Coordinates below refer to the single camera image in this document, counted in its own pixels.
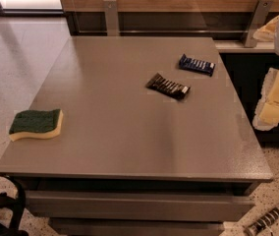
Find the green yellow sponge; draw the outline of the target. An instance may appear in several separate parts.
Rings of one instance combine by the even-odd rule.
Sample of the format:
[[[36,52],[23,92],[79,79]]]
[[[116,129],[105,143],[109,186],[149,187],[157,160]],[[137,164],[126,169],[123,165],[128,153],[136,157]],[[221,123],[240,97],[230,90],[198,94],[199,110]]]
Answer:
[[[15,115],[9,129],[12,142],[20,139],[52,139],[61,134],[63,111],[25,110]]]

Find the blue rxbar blueberry bar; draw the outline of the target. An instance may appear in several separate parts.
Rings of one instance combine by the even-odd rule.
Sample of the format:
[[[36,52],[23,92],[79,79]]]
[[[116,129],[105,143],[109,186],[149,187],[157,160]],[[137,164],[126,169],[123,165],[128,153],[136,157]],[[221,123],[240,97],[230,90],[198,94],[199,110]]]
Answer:
[[[189,58],[186,55],[183,55],[179,60],[179,68],[211,77],[215,69],[215,64],[203,60]]]

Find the right grey metal bracket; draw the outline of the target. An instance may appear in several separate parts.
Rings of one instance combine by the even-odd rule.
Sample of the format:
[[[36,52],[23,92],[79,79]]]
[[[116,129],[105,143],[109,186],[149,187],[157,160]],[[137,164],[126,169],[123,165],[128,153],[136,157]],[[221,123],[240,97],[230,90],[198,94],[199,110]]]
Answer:
[[[274,0],[257,0],[242,38],[245,48],[255,48],[257,46],[257,40],[253,38],[253,34],[265,23],[273,2]]]

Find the black chair frame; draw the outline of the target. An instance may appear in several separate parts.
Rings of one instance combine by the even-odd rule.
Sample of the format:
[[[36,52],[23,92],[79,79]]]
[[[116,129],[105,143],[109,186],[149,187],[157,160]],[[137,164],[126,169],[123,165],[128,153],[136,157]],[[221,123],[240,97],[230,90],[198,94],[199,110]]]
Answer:
[[[6,192],[0,193],[0,209],[6,208],[12,212],[9,226],[5,226],[0,222],[0,236],[28,236],[25,230],[20,229],[21,219],[26,208],[26,193],[21,186],[13,178],[2,175],[2,178],[10,181],[17,190],[17,196],[11,198]]]

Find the striped tube on floor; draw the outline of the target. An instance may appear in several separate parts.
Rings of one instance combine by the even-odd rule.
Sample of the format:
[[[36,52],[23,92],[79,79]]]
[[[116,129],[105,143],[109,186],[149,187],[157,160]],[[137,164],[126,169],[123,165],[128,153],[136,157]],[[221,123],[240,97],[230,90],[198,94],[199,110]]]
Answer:
[[[279,219],[279,204],[265,213],[263,216],[255,220],[251,225],[245,229],[248,236],[257,236],[260,232],[268,230],[270,236],[273,236],[271,226]]]

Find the grey drawer cabinet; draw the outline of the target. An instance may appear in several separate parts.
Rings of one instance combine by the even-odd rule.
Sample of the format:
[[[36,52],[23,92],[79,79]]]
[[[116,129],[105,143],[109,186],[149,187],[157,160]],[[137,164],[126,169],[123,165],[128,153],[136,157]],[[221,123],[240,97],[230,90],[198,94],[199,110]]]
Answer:
[[[183,55],[213,75],[180,69]],[[147,88],[156,73],[190,92]],[[72,38],[32,107],[61,109],[61,134],[10,143],[0,173],[67,236],[219,236],[273,177],[209,38]]]

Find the left grey metal bracket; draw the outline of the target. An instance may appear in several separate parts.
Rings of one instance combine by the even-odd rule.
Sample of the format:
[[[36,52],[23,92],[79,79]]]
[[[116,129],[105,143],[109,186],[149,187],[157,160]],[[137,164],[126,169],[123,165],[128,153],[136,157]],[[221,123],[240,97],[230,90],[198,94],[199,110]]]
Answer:
[[[119,15],[116,0],[104,0],[104,15],[106,23],[106,31],[108,36],[119,36]]]

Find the black rxbar bar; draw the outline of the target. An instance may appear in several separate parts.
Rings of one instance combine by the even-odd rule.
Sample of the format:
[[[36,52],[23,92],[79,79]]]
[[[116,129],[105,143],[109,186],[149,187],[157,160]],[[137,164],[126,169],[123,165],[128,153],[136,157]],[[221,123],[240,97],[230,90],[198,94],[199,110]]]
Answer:
[[[145,85],[176,100],[183,100],[190,92],[190,87],[175,83],[156,73]]]

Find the grey metal bracket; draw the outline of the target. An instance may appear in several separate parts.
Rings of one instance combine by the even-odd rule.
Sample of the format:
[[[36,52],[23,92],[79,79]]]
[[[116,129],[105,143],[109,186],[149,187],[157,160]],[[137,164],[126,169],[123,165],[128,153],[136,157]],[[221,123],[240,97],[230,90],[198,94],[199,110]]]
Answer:
[[[253,38],[253,34],[265,23],[273,2],[274,0],[257,0],[242,38],[245,48],[255,48],[257,46],[257,40]]]
[[[119,15],[116,0],[104,0],[104,15],[106,23],[106,31],[108,36],[119,36]]]

